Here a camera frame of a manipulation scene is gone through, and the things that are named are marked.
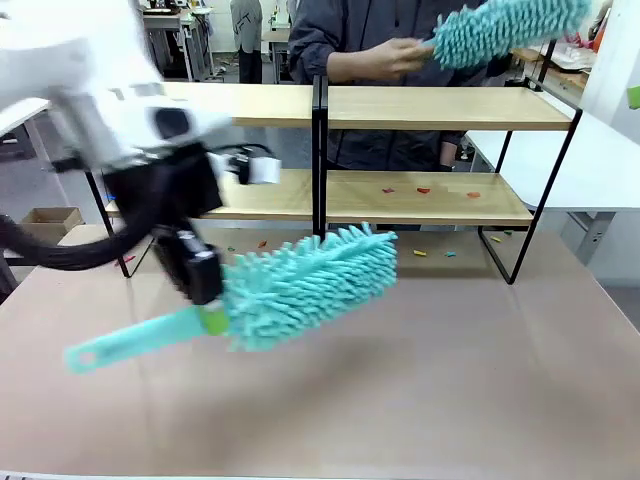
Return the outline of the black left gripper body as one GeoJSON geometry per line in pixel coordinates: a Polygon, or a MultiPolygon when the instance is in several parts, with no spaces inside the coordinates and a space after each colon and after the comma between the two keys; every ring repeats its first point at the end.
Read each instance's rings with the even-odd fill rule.
{"type": "Polygon", "coordinates": [[[202,240],[191,227],[158,225],[152,232],[155,254],[174,286],[187,296],[186,263],[197,254],[218,254],[220,251],[202,240]]]}

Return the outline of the person's right hand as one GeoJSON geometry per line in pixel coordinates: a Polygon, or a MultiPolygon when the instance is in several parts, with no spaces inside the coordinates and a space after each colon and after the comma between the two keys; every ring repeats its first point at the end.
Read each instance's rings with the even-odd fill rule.
{"type": "Polygon", "coordinates": [[[421,39],[393,38],[358,53],[355,78],[387,81],[419,71],[433,55],[435,48],[421,39]]]}

